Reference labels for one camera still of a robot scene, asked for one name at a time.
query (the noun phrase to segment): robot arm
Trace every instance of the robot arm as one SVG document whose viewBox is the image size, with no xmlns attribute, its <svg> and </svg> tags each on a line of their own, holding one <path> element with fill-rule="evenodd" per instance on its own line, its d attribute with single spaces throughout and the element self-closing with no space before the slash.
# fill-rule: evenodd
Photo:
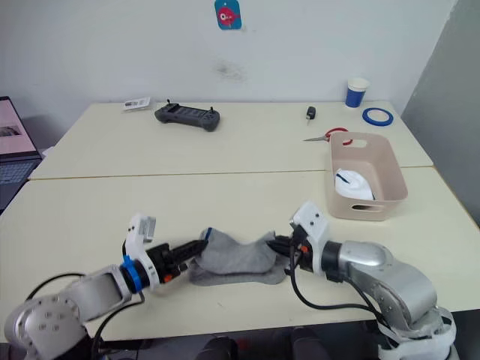
<svg viewBox="0 0 480 360">
<path fill-rule="evenodd" d="M 57 294 L 27 300 L 7 318 L 5 337 L 27 351 L 26 359 L 95 357 L 95 341 L 83 324 L 136 304 L 127 304 L 133 294 L 176 278 L 186 270 L 185 261 L 206 246 L 206 241 L 195 240 L 172 250 L 168 244 L 145 250 L 144 243 L 152 240 L 154 231 L 153 217 L 133 217 L 121 265 L 81 277 Z"/>
<path fill-rule="evenodd" d="M 418 269 L 396 260 L 379 244 L 330 241 L 328 222 L 312 202 L 306 202 L 290 223 L 292 238 L 283 240 L 294 250 L 294 264 L 297 260 L 303 269 L 325 273 L 330 281 L 348 281 L 378 304 L 385 318 L 379 330 L 387 339 L 379 346 L 380 359 L 457 359 L 452 315 L 437 307 L 434 286 Z M 172 250 L 168 244 L 145 250 L 154 229 L 154 218 L 136 215 L 128 227 L 121 265 L 82 277 L 55 295 L 26 301 L 8 317 L 6 338 L 25 349 L 27 359 L 93 358 L 95 342 L 83 323 L 112 316 L 131 306 L 133 294 L 179 276 L 187 268 L 185 261 L 206 246 L 198 240 Z"/>
<path fill-rule="evenodd" d="M 379 347 L 381 359 L 453 359 L 455 322 L 437 307 L 433 284 L 417 268 L 396 260 L 380 244 L 330 241 L 328 222 L 312 202 L 290 224 L 303 269 L 325 273 L 330 281 L 349 281 L 378 304 L 388 324 L 379 323 L 379 330 L 390 344 Z"/>
</svg>

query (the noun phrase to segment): black cable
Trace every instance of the black cable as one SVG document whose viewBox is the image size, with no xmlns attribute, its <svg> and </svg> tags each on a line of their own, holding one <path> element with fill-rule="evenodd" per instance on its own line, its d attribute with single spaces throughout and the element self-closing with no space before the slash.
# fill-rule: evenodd
<svg viewBox="0 0 480 360">
<path fill-rule="evenodd" d="M 361 297 L 367 302 L 369 306 L 361 305 L 361 304 L 336 304 L 336 305 L 317 305 L 309 302 L 301 293 L 299 290 L 299 287 L 297 286 L 297 281 L 295 278 L 295 246 L 291 245 L 290 246 L 290 281 L 292 283 L 293 291 L 295 294 L 298 296 L 298 298 L 303 302 L 305 305 L 307 305 L 310 308 L 317 309 L 317 310 L 336 310 L 336 309 L 347 309 L 347 308 L 355 308 L 355 309 L 361 309 L 365 311 L 370 311 L 377 317 L 378 311 L 375 309 L 375 307 L 371 304 L 371 302 L 368 300 L 368 298 L 363 294 L 363 292 L 358 289 L 357 287 L 354 286 L 354 288 L 357 291 L 360 291 L 362 294 Z"/>
<path fill-rule="evenodd" d="M 359 286 L 354 283 L 353 281 L 351 281 L 350 279 L 348 278 L 343 278 L 343 281 L 345 281 L 346 283 L 350 284 L 352 286 L 353 289 L 356 290 L 356 292 L 361 296 L 361 298 L 364 300 L 364 302 L 367 303 L 368 305 L 368 308 L 370 309 L 370 312 L 373 313 L 373 315 L 375 315 L 375 318 L 376 318 L 376 321 L 378 321 L 379 323 L 381 323 L 382 325 L 384 325 L 385 327 L 389 328 L 390 329 L 390 326 L 389 324 L 387 324 L 386 320 L 385 320 L 385 317 L 383 316 L 382 313 L 380 313 L 375 307 L 374 305 L 372 304 L 372 302 L 370 301 L 370 299 L 365 295 L 365 293 L 362 291 L 362 289 L 359 288 Z"/>
<path fill-rule="evenodd" d="M 25 301 L 32 300 L 35 294 L 38 293 L 38 291 L 48 283 L 51 283 L 52 281 L 57 280 L 59 278 L 67 278 L 70 276 L 77 276 L 81 278 L 82 276 L 85 276 L 85 274 L 82 274 L 81 272 L 65 272 L 64 274 L 59 274 L 51 277 L 50 279 L 46 279 L 43 283 L 35 287 L 32 292 L 30 292 L 30 295 L 27 296 L 27 299 Z"/>
<path fill-rule="evenodd" d="M 145 343 L 145 339 L 140 341 L 140 345 L 136 348 L 135 360 L 138 360 L 139 352 L 140 352 L 140 349 L 143 346 L 143 343 Z"/>
<path fill-rule="evenodd" d="M 141 305 L 145 302 L 145 296 L 143 295 L 143 292 L 139 292 L 138 295 L 140 296 L 140 300 L 137 302 L 134 302 L 132 304 L 127 304 L 124 307 L 120 307 L 119 309 L 113 311 L 109 316 L 106 317 L 106 319 L 100 324 L 100 326 L 97 329 L 97 332 L 95 332 L 95 336 L 93 337 L 93 342 L 91 344 L 91 360 L 97 360 L 98 357 L 98 347 L 99 347 L 99 342 L 100 342 L 100 336 L 102 331 L 104 330 L 105 326 L 107 326 L 107 323 L 120 311 L 123 311 L 125 309 L 131 308 L 132 306 L 137 306 Z"/>
</svg>

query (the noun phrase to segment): blue ring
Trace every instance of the blue ring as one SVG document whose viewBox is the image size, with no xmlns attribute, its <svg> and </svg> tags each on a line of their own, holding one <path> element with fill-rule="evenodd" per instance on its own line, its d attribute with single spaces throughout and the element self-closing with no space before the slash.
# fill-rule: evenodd
<svg viewBox="0 0 480 360">
<path fill-rule="evenodd" d="M 385 121 L 377 121 L 377 120 L 373 120 L 371 117 L 368 116 L 368 113 L 371 111 L 371 110 L 379 110 L 385 114 L 388 115 L 388 120 L 385 120 Z M 371 125 L 375 125 L 375 126 L 387 126 L 387 125 L 390 125 L 392 122 L 393 122 L 393 115 L 391 112 L 385 110 L 385 109 L 380 109 L 379 107 L 369 107 L 368 109 L 365 109 L 363 110 L 363 114 L 361 114 L 361 117 L 368 123 L 368 124 L 371 124 Z"/>
<path fill-rule="evenodd" d="M 137 270 L 135 269 L 134 262 L 130 259 L 128 255 L 123 256 L 123 266 L 127 269 L 128 274 L 132 277 L 133 283 L 135 284 L 135 293 L 138 293 L 142 290 L 142 281 L 140 280 L 140 276 L 138 275 Z"/>
</svg>

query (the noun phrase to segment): laptop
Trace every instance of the laptop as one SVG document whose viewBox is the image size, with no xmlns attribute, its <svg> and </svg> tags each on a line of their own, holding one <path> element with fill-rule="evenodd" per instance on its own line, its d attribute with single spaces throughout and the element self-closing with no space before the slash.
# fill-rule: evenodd
<svg viewBox="0 0 480 360">
<path fill-rule="evenodd" d="M 0 214 L 41 160 L 10 98 L 0 97 Z"/>
</svg>

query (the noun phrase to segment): sticker on wall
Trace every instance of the sticker on wall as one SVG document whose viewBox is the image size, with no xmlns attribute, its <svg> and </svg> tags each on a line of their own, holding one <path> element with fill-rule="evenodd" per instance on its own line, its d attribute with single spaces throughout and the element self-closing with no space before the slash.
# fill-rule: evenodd
<svg viewBox="0 0 480 360">
<path fill-rule="evenodd" d="M 218 26 L 222 30 L 238 30 L 242 28 L 240 5 L 237 0 L 216 0 Z"/>
</svg>

